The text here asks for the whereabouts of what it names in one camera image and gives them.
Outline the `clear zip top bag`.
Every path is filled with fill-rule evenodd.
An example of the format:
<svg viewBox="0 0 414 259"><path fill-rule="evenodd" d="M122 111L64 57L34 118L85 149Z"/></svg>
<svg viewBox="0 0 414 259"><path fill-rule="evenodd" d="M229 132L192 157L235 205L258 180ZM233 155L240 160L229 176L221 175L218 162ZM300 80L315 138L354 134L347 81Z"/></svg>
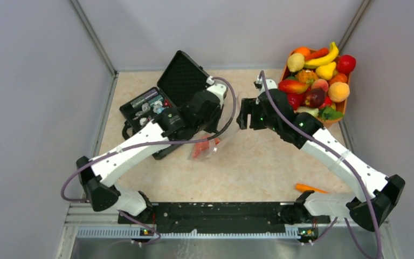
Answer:
<svg viewBox="0 0 414 259"><path fill-rule="evenodd" d="M235 116L229 127L219 137L216 137L209 141L203 141L195 144L188 144L190 152L187 159L190 161L205 161L214 156L219 156L223 152L225 146L232 141L239 131L239 126L236 122L236 118L239 114L240 108L234 109Z"/></svg>

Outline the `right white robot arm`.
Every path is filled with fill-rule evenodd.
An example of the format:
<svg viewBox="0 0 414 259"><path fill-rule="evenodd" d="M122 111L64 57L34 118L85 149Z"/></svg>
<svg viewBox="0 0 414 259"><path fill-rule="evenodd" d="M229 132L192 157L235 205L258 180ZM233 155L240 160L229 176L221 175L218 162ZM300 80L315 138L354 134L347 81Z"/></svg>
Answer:
<svg viewBox="0 0 414 259"><path fill-rule="evenodd" d="M316 118L317 108L294 111L286 93L273 89L268 94L242 99L239 127L272 130L283 141L318 159L351 189L346 194L304 194L294 208L295 217L309 222L315 216L334 216L351 219L368 231L380 227L397 205L405 180L375 170L345 148Z"/></svg>

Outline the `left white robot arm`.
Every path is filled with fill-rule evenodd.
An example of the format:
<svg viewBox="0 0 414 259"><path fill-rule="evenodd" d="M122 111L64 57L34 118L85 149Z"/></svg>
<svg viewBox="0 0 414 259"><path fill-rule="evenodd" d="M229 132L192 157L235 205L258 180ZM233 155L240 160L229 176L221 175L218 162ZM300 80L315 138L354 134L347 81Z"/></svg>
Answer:
<svg viewBox="0 0 414 259"><path fill-rule="evenodd" d="M181 107L167 107L122 144L90 160L80 158L80 182L95 212L122 210L138 223L151 217L151 204L145 194L116 185L132 167L154 153L190 140L221 115L227 89L210 86L195 93Z"/></svg>

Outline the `toy watermelon slice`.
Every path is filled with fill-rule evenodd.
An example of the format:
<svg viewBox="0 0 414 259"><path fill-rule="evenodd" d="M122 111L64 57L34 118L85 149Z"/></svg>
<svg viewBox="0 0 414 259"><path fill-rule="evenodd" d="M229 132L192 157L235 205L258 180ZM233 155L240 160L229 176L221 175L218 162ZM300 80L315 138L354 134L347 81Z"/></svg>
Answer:
<svg viewBox="0 0 414 259"><path fill-rule="evenodd" d="M214 154L214 152L217 151L217 146L219 143L219 138L214 138L209 141L195 143L190 158L195 161L202 161L208 159Z"/></svg>

